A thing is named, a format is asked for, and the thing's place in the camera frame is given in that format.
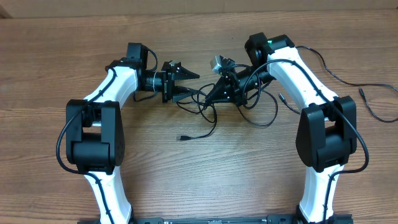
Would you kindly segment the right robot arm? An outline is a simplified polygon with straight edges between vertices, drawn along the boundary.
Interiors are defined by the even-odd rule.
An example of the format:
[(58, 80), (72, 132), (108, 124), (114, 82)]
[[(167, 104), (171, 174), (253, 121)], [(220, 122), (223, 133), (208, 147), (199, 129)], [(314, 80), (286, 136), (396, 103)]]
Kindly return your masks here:
[(333, 198), (338, 178), (357, 148), (356, 105), (350, 96), (339, 97), (307, 67), (297, 46), (283, 34), (268, 39), (260, 32), (244, 45), (251, 64), (243, 70), (233, 60), (215, 56), (211, 69), (220, 74), (206, 105), (234, 103), (244, 106), (247, 92), (261, 91), (277, 80), (300, 111), (295, 140), (306, 167), (303, 196), (294, 215), (269, 215), (268, 223), (353, 223), (351, 215), (337, 215)]

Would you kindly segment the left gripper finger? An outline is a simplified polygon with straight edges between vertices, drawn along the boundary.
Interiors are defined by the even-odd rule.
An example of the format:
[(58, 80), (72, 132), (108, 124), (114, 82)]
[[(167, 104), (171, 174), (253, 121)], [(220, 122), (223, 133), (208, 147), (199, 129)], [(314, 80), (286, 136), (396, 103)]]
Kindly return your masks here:
[(192, 80), (200, 78), (199, 74), (191, 72), (184, 67), (177, 67), (177, 80)]
[(174, 103), (187, 97), (199, 94), (199, 90), (184, 86), (175, 86), (172, 90), (172, 101)]

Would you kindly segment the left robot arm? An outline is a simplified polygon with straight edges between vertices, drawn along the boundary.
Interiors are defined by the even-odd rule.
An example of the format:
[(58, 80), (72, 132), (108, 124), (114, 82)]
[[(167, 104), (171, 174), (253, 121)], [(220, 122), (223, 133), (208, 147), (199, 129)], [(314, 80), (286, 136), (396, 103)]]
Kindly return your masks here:
[(65, 141), (68, 162), (76, 166), (73, 173), (83, 175), (91, 185), (100, 210), (98, 223), (134, 223), (121, 178), (126, 148), (121, 108), (127, 99), (137, 91), (149, 91), (160, 93), (164, 103), (176, 102), (194, 91), (175, 81), (199, 78), (179, 62), (165, 62), (161, 70), (148, 69), (151, 52), (141, 43), (128, 43), (126, 56), (106, 66), (107, 76), (97, 89), (66, 106), (59, 140)]

